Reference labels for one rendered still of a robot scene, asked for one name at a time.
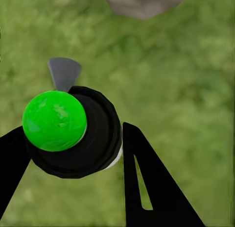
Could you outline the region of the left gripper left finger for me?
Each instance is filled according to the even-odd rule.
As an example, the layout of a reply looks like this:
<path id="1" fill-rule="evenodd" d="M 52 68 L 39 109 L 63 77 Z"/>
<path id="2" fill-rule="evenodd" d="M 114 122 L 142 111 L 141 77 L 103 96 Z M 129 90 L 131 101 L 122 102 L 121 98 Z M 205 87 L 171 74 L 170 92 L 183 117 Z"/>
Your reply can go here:
<path id="1" fill-rule="evenodd" d="M 31 160 L 23 126 L 0 137 L 0 219 Z"/>

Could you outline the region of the pesticide atomizer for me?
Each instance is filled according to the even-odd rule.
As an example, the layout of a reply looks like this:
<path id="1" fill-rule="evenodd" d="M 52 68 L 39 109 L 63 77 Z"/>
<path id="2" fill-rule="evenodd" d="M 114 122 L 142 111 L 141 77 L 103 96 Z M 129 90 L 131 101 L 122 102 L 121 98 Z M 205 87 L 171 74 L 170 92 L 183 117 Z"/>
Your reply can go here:
<path id="1" fill-rule="evenodd" d="M 99 91 L 72 86 L 79 62 L 57 57 L 48 66 L 56 90 L 36 96 L 23 114 L 31 159 L 60 178 L 83 178 L 114 166 L 123 152 L 114 105 Z"/>

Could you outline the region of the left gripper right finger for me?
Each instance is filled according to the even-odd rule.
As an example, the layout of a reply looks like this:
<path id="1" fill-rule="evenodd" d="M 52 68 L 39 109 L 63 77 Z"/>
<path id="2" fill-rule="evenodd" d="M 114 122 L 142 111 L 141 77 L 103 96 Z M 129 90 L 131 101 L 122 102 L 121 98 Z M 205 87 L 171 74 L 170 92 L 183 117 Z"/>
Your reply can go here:
<path id="1" fill-rule="evenodd" d="M 126 227 L 205 227 L 141 130 L 123 123 Z M 139 164 L 153 210 L 142 208 Z"/>

